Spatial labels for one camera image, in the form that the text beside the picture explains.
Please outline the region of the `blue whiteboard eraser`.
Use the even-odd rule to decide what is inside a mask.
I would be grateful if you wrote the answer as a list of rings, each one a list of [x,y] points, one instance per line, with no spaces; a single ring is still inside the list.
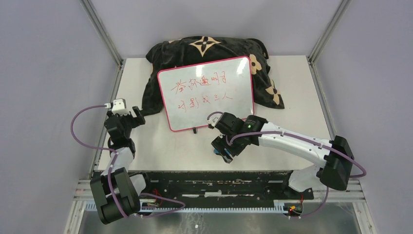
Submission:
[[[226,148],[213,147],[214,154],[221,156],[225,163],[230,164],[233,161],[232,154]]]

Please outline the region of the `pink framed whiteboard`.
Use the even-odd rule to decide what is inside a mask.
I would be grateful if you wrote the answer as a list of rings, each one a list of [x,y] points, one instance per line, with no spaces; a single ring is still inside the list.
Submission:
[[[157,74],[169,128],[207,125],[212,112],[254,114],[250,59],[246,56],[165,69]]]

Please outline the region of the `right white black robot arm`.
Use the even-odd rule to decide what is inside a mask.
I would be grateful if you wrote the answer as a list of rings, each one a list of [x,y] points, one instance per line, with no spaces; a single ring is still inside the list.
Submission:
[[[213,112],[206,121],[210,129],[221,133],[211,145],[225,163],[231,163],[249,145],[278,149],[311,162],[311,166],[287,174],[281,186],[286,198],[319,185],[337,191],[347,189],[355,160],[343,137],[328,140],[306,136],[256,115],[242,120],[231,113]]]

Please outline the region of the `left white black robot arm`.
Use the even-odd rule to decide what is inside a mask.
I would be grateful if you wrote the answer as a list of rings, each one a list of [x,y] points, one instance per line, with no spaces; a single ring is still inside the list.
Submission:
[[[146,123],[144,116],[137,106],[123,115],[111,110],[107,116],[104,126],[110,136],[110,162],[105,171],[90,182],[98,216],[103,224],[137,213],[141,208],[139,197],[148,198],[153,192],[153,185],[145,180],[144,175],[128,174],[128,167],[136,153],[131,131]]]

